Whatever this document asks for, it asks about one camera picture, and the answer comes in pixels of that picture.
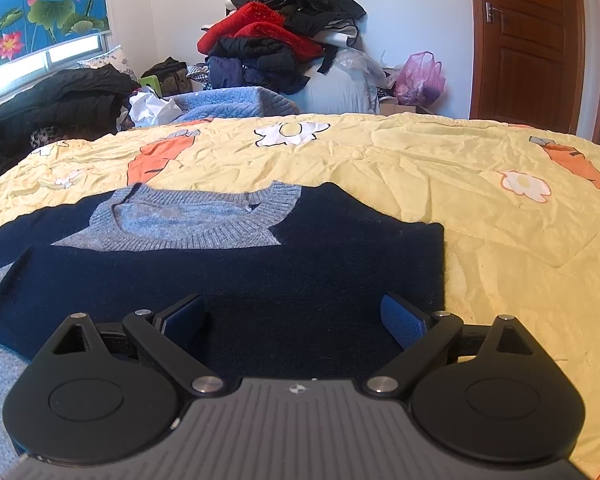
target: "yellow bedspread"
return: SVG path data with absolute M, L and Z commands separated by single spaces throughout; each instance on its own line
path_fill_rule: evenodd
M 0 226 L 138 180 L 219 192 L 330 181 L 403 221 L 442 223 L 446 308 L 467 323 L 519 317 L 584 397 L 573 459 L 600 472 L 599 146 L 412 114 L 172 124 L 36 150 L 0 178 Z

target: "pink plastic bag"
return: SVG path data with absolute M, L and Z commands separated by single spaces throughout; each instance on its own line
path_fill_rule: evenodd
M 406 106 L 429 107 L 445 90 L 442 62 L 432 52 L 412 54 L 395 82 L 395 97 Z

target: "cardboard box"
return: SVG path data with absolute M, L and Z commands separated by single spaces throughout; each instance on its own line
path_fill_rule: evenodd
M 414 114 L 416 113 L 416 107 L 380 103 L 380 115 L 403 114 L 404 112 L 410 112 Z

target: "door handle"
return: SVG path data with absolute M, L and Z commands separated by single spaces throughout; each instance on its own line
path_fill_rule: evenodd
M 502 14 L 502 9 L 497 9 L 491 2 L 486 2 L 484 5 L 486 6 L 486 22 L 493 23 L 493 11 L 495 10 Z

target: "gray sweater collar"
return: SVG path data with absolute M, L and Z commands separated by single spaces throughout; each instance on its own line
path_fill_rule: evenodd
M 118 189 L 100 204 L 90 219 L 90 229 L 103 240 L 107 251 L 146 251 L 156 249 L 204 249 L 221 245 L 239 246 L 257 233 L 269 229 L 286 218 L 300 197 L 302 187 L 273 181 L 266 189 L 250 193 L 213 193 L 206 191 L 172 191 L 134 184 Z M 114 209 L 128 200 L 142 200 L 154 205 L 175 205 L 206 202 L 230 202 L 237 205 L 257 205 L 248 215 L 229 217 L 209 229 L 176 240 L 144 238 L 121 229 Z

